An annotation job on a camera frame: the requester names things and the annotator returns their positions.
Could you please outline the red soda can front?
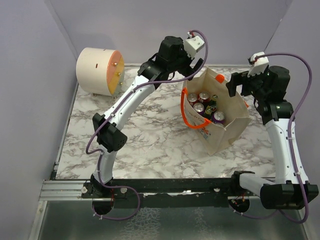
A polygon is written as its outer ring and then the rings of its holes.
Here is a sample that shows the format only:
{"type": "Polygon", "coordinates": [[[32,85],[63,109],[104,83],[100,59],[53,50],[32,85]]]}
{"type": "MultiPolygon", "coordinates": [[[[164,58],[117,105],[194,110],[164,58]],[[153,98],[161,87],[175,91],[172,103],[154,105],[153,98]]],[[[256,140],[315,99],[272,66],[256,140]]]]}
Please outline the red soda can front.
{"type": "Polygon", "coordinates": [[[196,104],[198,102],[198,95],[195,93],[189,93],[187,95],[187,101],[191,106],[193,106],[194,104],[196,104]]]}

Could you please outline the red soda can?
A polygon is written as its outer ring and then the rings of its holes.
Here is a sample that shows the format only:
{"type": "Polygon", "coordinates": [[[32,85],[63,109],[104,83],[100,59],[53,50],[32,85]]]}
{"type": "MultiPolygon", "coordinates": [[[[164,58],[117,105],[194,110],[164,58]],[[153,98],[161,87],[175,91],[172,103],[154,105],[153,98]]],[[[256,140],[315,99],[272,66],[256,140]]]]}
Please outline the red soda can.
{"type": "Polygon", "coordinates": [[[187,101],[191,106],[193,106],[194,104],[196,104],[198,102],[198,95],[195,93],[189,93],[187,95],[187,101]]]}
{"type": "Polygon", "coordinates": [[[198,102],[207,104],[210,101],[210,94],[207,91],[202,91],[197,96],[198,102]]]}

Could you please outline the green glass bottle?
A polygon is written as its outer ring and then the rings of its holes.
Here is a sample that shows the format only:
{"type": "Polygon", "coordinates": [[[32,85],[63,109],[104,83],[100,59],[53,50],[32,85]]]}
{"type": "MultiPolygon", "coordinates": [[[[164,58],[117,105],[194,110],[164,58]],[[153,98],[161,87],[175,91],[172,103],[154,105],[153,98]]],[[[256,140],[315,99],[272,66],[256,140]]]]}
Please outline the green glass bottle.
{"type": "Polygon", "coordinates": [[[210,101],[208,103],[209,106],[216,108],[217,107],[218,96],[216,94],[212,94],[210,96],[210,101]]]}
{"type": "Polygon", "coordinates": [[[213,114],[215,113],[216,110],[217,110],[217,105],[216,104],[208,105],[205,108],[205,111],[204,111],[202,116],[204,118],[208,119],[208,120],[211,120],[212,116],[213,116],[213,114]]]}

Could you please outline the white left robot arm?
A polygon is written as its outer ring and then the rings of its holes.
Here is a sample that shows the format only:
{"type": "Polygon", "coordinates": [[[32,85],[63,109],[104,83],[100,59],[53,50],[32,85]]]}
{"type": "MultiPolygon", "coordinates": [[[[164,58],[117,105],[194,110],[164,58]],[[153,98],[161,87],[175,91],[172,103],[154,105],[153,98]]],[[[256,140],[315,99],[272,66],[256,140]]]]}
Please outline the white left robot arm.
{"type": "Polygon", "coordinates": [[[190,81],[202,69],[206,58],[200,58],[191,67],[196,54],[207,49],[206,37],[197,30],[188,32],[188,38],[166,36],[158,52],[144,62],[131,86],[120,99],[104,114],[95,114],[92,121],[94,134],[100,152],[96,170],[91,181],[97,196],[106,197],[111,190],[108,183],[113,179],[113,166],[117,152],[126,144],[127,136],[122,132],[127,120],[137,107],[161,84],[172,83],[169,79],[175,73],[183,76],[181,81],[190,81]]]}

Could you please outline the beige canvas tote bag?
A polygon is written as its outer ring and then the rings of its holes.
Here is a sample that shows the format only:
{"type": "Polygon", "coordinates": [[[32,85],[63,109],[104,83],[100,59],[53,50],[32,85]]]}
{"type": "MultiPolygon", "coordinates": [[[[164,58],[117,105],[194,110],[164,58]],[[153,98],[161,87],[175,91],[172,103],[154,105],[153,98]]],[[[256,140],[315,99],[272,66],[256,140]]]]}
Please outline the beige canvas tote bag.
{"type": "Polygon", "coordinates": [[[251,122],[249,106],[238,92],[230,97],[226,83],[222,74],[206,68],[181,91],[182,119],[210,156],[230,147],[251,122]]]}

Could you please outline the purple soda can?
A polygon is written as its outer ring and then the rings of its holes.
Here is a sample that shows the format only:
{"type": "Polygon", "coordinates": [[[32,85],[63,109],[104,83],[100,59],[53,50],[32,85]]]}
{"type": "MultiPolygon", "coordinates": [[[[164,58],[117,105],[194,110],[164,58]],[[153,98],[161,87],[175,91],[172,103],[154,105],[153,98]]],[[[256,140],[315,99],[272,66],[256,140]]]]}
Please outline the purple soda can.
{"type": "Polygon", "coordinates": [[[195,110],[196,113],[199,115],[203,115],[205,112],[205,107],[201,102],[197,102],[193,105],[193,109],[195,110]]]}
{"type": "Polygon", "coordinates": [[[224,124],[225,123],[225,114],[222,111],[215,111],[211,118],[212,122],[224,124]]]}

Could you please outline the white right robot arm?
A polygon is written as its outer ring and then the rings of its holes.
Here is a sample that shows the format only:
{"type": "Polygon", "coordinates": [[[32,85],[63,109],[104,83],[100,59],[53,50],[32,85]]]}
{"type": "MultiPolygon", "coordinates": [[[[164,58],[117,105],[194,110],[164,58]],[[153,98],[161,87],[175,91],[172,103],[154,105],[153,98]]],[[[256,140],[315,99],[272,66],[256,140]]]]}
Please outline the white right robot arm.
{"type": "Polygon", "coordinates": [[[236,72],[226,83],[230,97],[242,86],[242,96],[253,96],[256,110],[262,118],[271,141],[275,160],[275,181],[259,177],[251,171],[235,171],[229,189],[240,196],[247,190],[260,197],[264,208],[270,210],[300,210],[319,194],[311,184],[300,159],[295,140],[295,123],[290,122],[293,106],[284,99],[290,72],[281,66],[267,66],[255,76],[248,71],[236,72]]]}

